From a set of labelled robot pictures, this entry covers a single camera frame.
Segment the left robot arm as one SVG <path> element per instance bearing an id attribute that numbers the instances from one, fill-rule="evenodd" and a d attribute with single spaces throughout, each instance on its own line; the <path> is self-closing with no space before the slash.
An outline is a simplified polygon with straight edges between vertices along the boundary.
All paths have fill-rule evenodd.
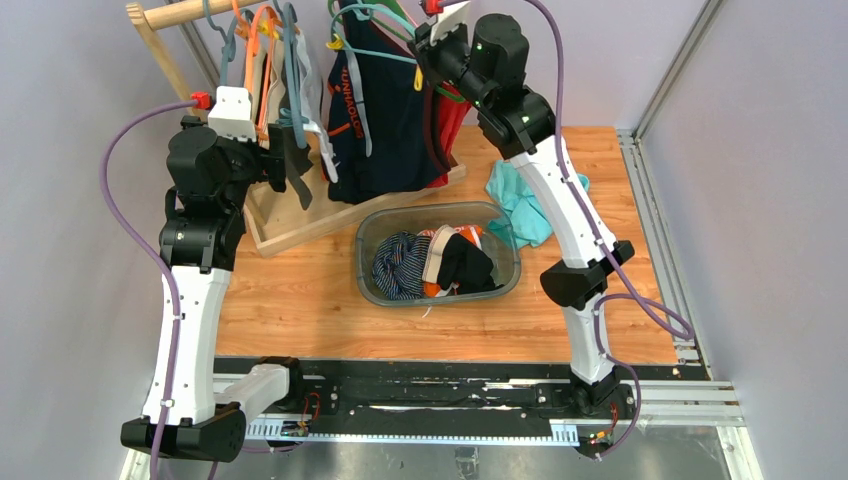
<path id="1" fill-rule="evenodd" d="M 121 427 L 123 446 L 169 459 L 231 462 L 248 425 L 273 404 L 299 403 L 300 362 L 265 357 L 222 393 L 213 390 L 218 324 L 246 231 L 249 186 L 273 155 L 254 141 L 218 135 L 186 116 L 168 143 L 174 182 L 155 260 L 163 265 L 163 327 L 154 378 L 137 419 Z"/>

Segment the teal clip hanger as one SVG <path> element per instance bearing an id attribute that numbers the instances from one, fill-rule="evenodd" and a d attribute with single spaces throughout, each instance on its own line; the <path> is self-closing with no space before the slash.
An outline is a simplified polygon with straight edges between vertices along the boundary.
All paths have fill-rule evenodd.
<path id="1" fill-rule="evenodd" d="M 351 2 L 337 1 L 335 7 L 347 6 Z M 343 16 L 342 23 L 337 26 L 337 29 L 345 35 L 354 48 L 376 51 L 382 54 L 399 54 L 402 58 L 413 60 L 413 63 L 406 64 L 415 64 L 411 55 L 402 51 L 400 46 L 402 40 L 398 40 L 375 23 L 358 21 L 352 12 Z"/>

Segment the black cream-band underwear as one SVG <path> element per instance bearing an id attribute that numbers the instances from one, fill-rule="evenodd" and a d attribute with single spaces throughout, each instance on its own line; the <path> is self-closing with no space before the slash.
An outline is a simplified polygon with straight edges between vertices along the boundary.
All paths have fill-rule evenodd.
<path id="1" fill-rule="evenodd" d="M 270 73 L 271 83 L 266 101 L 268 125 L 283 127 L 286 185 L 293 188 L 301 209 L 307 210 L 313 195 L 303 175 L 312 168 L 313 163 L 309 158 L 310 146 L 303 130 L 307 120 L 301 119 L 300 128 L 293 120 L 293 116 L 301 114 L 300 67 L 293 46 L 282 40 L 276 41 Z"/>

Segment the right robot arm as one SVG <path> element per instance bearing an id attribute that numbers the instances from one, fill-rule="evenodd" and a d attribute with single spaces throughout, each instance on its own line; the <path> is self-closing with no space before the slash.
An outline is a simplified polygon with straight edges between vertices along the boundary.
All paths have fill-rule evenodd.
<path id="1" fill-rule="evenodd" d="M 409 47 L 433 83 L 455 87 L 477 112 L 485 138 L 531 188 L 550 223 L 561 260 L 544 271 L 546 295 L 561 307 L 571 348 L 572 396 L 584 411 L 609 405 L 620 370 L 608 358 L 601 303 L 615 263 L 634 254 L 592 207 L 556 127 L 549 102 L 525 83 L 529 42 L 518 22 L 487 14 L 466 24 L 466 3 L 426 8 Z"/>

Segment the navy orange boxer underwear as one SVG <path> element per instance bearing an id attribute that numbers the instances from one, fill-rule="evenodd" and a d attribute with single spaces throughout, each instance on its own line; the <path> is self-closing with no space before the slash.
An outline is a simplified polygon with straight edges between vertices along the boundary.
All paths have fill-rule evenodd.
<path id="1" fill-rule="evenodd" d="M 413 87 L 416 66 L 340 51 L 330 71 L 328 134 L 339 180 L 332 201 L 359 204 L 427 188 L 438 173 L 424 141 L 429 88 Z"/>

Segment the grey-blue clip hanger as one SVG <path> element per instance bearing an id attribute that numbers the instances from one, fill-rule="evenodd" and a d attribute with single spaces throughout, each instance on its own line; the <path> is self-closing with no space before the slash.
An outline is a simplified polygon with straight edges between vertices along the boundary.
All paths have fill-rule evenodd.
<path id="1" fill-rule="evenodd" d="M 210 1 L 202 17 L 222 40 L 218 85 L 208 124 L 217 135 L 241 143 L 271 143 L 271 128 L 287 128 L 296 146 L 307 146 L 306 131 L 314 124 L 303 96 L 309 54 L 294 6 L 273 1 L 255 11 L 246 1 L 225 1 L 221 10 L 233 15 L 228 27 L 213 16 Z"/>

